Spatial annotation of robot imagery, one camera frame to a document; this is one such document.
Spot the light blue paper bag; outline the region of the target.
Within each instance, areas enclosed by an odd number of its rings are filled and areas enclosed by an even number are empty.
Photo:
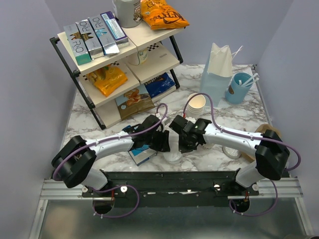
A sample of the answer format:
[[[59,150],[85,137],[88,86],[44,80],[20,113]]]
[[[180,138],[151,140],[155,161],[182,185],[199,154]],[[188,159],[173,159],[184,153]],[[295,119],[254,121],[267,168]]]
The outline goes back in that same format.
[[[200,92],[208,94],[215,107],[225,96],[226,88],[233,76],[233,59],[242,48],[240,46],[232,53],[229,45],[219,47],[215,43],[212,44],[201,76]]]

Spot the single paper cup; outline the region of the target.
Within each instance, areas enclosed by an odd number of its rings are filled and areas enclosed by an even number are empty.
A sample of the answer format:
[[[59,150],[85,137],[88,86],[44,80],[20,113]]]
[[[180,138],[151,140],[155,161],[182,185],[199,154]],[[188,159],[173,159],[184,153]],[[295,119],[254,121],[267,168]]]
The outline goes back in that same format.
[[[171,153],[180,153],[179,151],[179,135],[170,130],[169,131],[169,137],[168,137],[168,143],[169,143],[169,146],[170,146],[170,152]]]

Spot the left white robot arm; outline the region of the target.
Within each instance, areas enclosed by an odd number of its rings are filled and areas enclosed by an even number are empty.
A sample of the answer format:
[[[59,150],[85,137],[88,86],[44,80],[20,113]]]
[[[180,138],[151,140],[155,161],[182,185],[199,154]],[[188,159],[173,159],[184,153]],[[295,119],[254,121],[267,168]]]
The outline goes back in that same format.
[[[53,158],[53,179],[63,181],[67,188],[78,185],[93,188],[98,196],[110,193],[111,185],[101,170],[93,169],[94,162],[120,152],[148,146],[158,152],[169,152],[169,131],[155,115],[141,124],[127,126],[118,134],[101,139],[85,140],[77,135]]]

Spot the stack of paper cups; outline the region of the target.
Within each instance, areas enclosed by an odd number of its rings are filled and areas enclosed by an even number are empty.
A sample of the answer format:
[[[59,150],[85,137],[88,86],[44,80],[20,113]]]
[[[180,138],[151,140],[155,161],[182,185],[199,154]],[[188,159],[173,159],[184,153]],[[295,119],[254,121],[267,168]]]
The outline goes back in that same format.
[[[191,94],[188,99],[189,103],[186,107],[186,116],[194,119],[199,118],[206,104],[205,96]]]

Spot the stack of white lids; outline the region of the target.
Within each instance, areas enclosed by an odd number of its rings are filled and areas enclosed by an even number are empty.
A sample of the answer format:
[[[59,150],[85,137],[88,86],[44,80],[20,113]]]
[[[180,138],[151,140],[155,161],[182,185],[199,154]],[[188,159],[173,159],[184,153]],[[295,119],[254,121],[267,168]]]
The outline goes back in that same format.
[[[181,161],[182,154],[179,151],[163,153],[164,159],[170,164],[177,164]]]

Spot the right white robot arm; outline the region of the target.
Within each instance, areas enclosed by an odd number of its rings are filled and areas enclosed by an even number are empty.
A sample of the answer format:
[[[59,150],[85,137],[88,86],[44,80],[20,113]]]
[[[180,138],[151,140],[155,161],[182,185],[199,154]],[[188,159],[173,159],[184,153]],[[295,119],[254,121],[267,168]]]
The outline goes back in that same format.
[[[169,128],[179,136],[181,153],[192,152],[198,145],[218,144],[255,156],[255,161],[237,170],[234,180],[230,181],[229,189],[235,195],[241,195],[264,178],[280,180],[290,156],[287,147],[272,130],[251,133],[222,127],[207,119],[192,123],[182,116],[176,116]]]

